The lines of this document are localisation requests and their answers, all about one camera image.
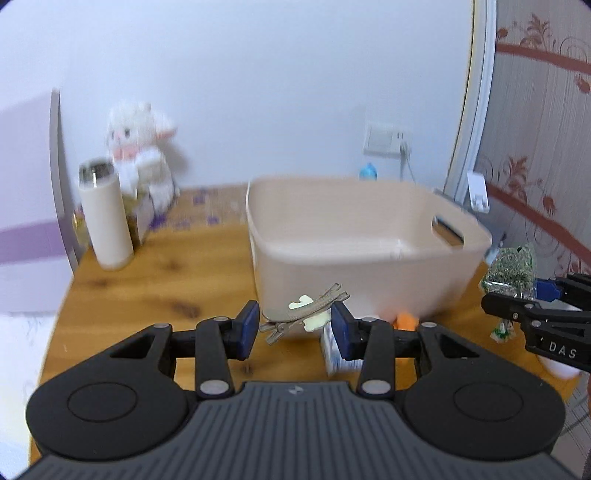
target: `white thermos bottle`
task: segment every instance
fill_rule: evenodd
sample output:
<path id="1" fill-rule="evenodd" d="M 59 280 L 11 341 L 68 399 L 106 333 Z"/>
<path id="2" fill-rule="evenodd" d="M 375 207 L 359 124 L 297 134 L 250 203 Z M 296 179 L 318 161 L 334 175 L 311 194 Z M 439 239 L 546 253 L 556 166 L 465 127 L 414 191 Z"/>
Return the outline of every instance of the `white thermos bottle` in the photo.
<path id="1" fill-rule="evenodd" d="M 90 241 L 100 266 L 105 270 L 126 266 L 134 256 L 134 247 L 113 164 L 105 158 L 82 164 L 79 191 Z"/>

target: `black round pad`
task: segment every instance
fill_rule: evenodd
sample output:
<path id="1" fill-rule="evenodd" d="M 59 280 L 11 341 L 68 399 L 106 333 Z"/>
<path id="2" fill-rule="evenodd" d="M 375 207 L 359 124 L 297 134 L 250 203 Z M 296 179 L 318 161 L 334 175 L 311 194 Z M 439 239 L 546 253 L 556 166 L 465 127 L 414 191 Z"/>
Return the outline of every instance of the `black round pad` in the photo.
<path id="1" fill-rule="evenodd" d="M 91 359 L 42 385 L 27 424 L 42 453 L 75 460 L 128 458 L 171 437 L 188 413 L 183 390 L 137 359 Z"/>
<path id="2" fill-rule="evenodd" d="M 137 400 L 132 388 L 101 382 L 76 390 L 68 401 L 68 408 L 81 420 L 112 421 L 131 412 Z"/>
<path id="3" fill-rule="evenodd" d="M 564 423 L 556 391 L 500 358 L 445 359 L 404 397 L 413 430 L 444 452 L 501 461 L 548 452 Z"/>
<path id="4" fill-rule="evenodd" d="M 474 420 L 504 421 L 515 417 L 523 400 L 511 387 L 492 382 L 465 385 L 453 396 L 456 407 Z"/>

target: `beige plastic basket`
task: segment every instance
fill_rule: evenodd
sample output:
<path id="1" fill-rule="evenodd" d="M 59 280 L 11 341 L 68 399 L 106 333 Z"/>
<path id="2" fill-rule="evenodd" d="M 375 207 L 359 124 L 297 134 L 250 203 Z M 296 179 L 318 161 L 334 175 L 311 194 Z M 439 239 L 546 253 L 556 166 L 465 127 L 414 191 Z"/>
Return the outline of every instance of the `beige plastic basket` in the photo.
<path id="1" fill-rule="evenodd" d="M 356 317 L 429 315 L 462 295 L 491 245 L 472 215 L 405 182 L 261 178 L 246 214 L 263 312 L 340 283 Z"/>

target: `blue bottle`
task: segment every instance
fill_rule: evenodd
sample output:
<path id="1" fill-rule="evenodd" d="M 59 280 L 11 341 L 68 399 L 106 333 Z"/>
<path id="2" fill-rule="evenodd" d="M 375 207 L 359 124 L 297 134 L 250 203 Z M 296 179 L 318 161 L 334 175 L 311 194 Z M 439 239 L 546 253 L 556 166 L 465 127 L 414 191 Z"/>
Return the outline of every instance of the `blue bottle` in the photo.
<path id="1" fill-rule="evenodd" d="M 368 163 L 359 171 L 359 179 L 360 180 L 377 180 L 378 179 L 378 171 L 375 167 Z"/>

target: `stuffed toy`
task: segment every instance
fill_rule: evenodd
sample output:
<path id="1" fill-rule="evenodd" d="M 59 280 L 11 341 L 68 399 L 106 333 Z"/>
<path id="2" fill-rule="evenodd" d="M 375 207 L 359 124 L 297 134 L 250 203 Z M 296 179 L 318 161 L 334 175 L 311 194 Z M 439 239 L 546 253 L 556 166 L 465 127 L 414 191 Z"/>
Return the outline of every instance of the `stuffed toy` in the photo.
<path id="1" fill-rule="evenodd" d="M 149 103 L 120 103 L 109 114 L 107 146 L 119 174 L 121 192 L 134 199 L 149 194 L 156 215 L 166 212 L 175 187 L 159 140 L 171 138 L 176 127 Z"/>

